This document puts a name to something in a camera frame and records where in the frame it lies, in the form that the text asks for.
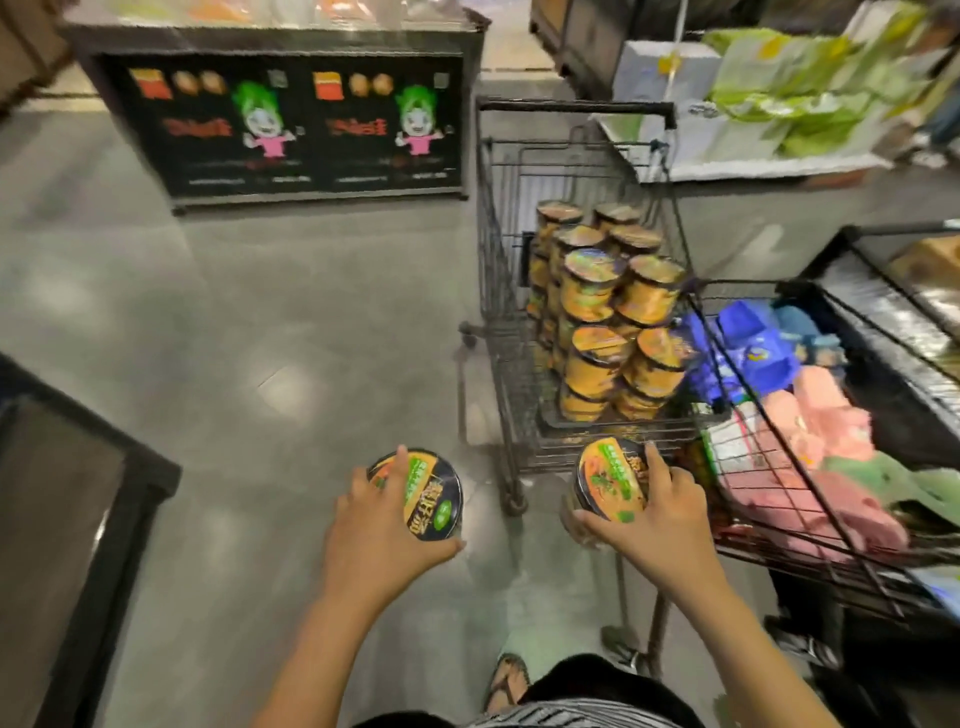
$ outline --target advertisement poster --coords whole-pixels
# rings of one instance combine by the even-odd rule
[[[459,56],[103,59],[173,197],[457,188]]]
[[[461,185],[461,57],[305,60],[312,88],[304,105],[326,190]]]
[[[105,65],[172,195],[316,188],[285,58],[122,56]]]

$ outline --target shopping cart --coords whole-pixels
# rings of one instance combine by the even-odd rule
[[[916,366],[932,368],[938,376],[950,376],[936,362],[917,354],[896,334],[810,280],[701,281],[697,295],[691,297],[691,305],[703,320],[713,322],[715,315],[733,301],[795,305],[809,314],[821,331],[837,334],[849,359],[846,394],[854,405],[874,413],[873,439],[877,449],[908,465],[929,466],[933,462],[942,467],[960,467],[956,436],[938,424],[929,404],[877,354],[875,342],[868,343],[869,337],[863,330],[897,348],[902,357]],[[948,621],[942,604],[911,570],[960,564],[957,537],[912,535],[909,547],[897,549],[856,543],[852,530],[824,497],[816,474],[811,475],[811,469],[800,462],[800,456],[775,426],[759,398],[752,395],[739,369],[732,361],[727,363],[747,397],[737,403],[730,421],[704,428],[704,442],[710,449],[710,456],[706,457],[711,461],[708,467],[703,451],[695,447],[688,448],[684,462],[698,472],[700,482],[708,485],[717,550],[741,561],[817,582],[827,588],[830,601],[838,610],[852,608],[901,625],[922,620]],[[881,409],[893,414],[879,416]],[[764,492],[765,515],[759,516],[744,507],[743,501],[750,498],[744,498],[742,492],[735,497],[736,491],[725,487],[733,485],[737,478],[742,482],[749,480],[747,487]],[[798,489],[812,494],[812,498],[797,498]],[[823,524],[820,533],[830,535],[811,535],[817,530],[812,527],[815,522]]]
[[[676,129],[668,103],[592,103],[480,98],[476,105],[477,224],[483,325],[461,325],[472,348],[486,339],[503,431],[501,502],[508,515],[526,510],[521,478],[571,473],[584,443],[603,434],[653,440],[672,451],[695,434],[690,407],[670,419],[638,424],[608,416],[601,423],[569,423],[556,406],[557,379],[544,366],[545,350],[525,313],[525,260],[537,227],[537,203],[563,199],[587,214],[598,203],[625,202],[641,222],[663,236],[662,250],[689,269],[677,201],[666,167],[668,147],[654,141],[630,147],[633,165],[599,130],[593,114],[664,117]],[[523,131],[518,137],[517,129]]]

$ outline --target noodle cup lid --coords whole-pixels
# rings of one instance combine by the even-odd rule
[[[537,213],[555,223],[579,223],[584,212],[565,200],[544,200],[537,203]]]
[[[699,355],[681,328],[645,328],[636,334],[636,350],[657,369],[685,372]]]
[[[573,251],[564,258],[564,268],[575,279],[586,283],[616,283],[627,264],[596,248]]]
[[[630,258],[630,270],[640,280],[659,288],[683,288],[686,269],[661,255],[635,255]]]
[[[617,225],[611,228],[607,235],[621,245],[632,248],[637,255],[655,253],[663,243],[663,236],[648,230],[642,225]]]
[[[575,492],[585,509],[608,521],[629,523],[646,507],[648,479],[640,445],[605,437],[581,450]]]
[[[367,479],[377,488],[387,482],[396,452],[367,468]],[[421,541],[448,539],[460,522],[464,489],[446,460],[426,449],[410,448],[403,519]]]
[[[601,203],[593,211],[598,217],[615,225],[630,225],[640,219],[640,211],[636,207],[623,203]]]
[[[630,342],[612,328],[598,325],[578,327],[570,345],[591,364],[606,369],[619,366],[630,353]]]
[[[572,251],[577,248],[596,248],[604,241],[604,234],[587,225],[568,225],[558,228],[553,233],[553,239]]]

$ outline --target right hand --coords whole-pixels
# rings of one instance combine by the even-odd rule
[[[607,521],[582,510],[574,517],[682,608],[728,589],[713,548],[704,489],[687,471],[667,468],[653,443],[646,445],[646,458],[650,498],[633,522]]]

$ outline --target foot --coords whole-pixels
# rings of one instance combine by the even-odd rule
[[[910,161],[929,169],[943,169],[947,166],[947,158],[939,152],[915,152]]]
[[[530,679],[523,660],[516,655],[502,655],[487,692],[484,712],[492,716],[514,707],[529,687]]]

